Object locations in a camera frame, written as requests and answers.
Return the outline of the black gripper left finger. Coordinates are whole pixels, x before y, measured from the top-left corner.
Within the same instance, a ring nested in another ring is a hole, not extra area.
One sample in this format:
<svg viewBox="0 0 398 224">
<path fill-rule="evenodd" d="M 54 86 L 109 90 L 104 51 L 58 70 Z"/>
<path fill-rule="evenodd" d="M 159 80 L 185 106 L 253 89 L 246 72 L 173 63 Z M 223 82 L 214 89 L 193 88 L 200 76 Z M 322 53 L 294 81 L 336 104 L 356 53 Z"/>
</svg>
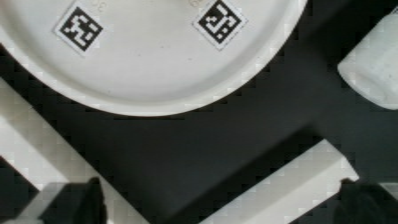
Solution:
<svg viewBox="0 0 398 224">
<path fill-rule="evenodd" d="M 17 224 L 107 224 L 100 178 L 50 183 L 18 215 Z"/>
</svg>

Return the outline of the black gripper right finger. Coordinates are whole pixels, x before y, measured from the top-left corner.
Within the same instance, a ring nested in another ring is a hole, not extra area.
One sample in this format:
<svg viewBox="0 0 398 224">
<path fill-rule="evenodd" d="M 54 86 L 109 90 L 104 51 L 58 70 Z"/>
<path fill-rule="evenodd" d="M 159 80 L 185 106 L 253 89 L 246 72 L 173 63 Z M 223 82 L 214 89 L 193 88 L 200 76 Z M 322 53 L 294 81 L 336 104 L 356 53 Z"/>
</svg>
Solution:
<svg viewBox="0 0 398 224">
<path fill-rule="evenodd" d="M 398 224 L 398 183 L 345 181 L 335 224 Z"/>
</svg>

